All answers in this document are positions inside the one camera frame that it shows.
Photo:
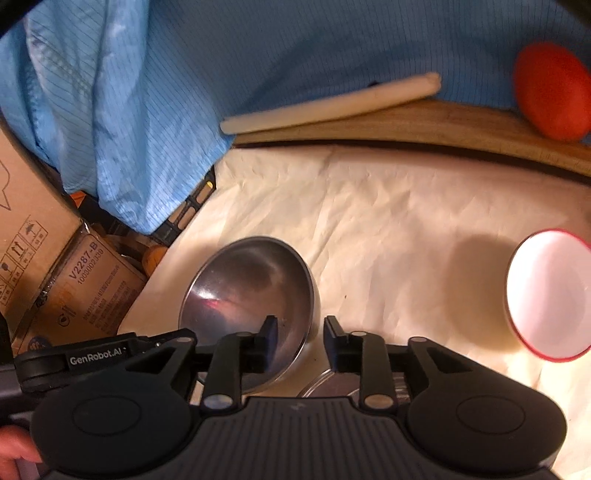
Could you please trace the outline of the left hand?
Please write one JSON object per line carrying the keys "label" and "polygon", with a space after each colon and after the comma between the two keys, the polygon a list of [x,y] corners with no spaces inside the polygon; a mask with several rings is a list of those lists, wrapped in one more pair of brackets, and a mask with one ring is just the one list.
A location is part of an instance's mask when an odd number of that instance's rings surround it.
{"label": "left hand", "polygon": [[30,434],[14,425],[1,428],[1,478],[17,478],[16,461],[24,459],[32,463],[41,463],[40,454],[35,447]]}

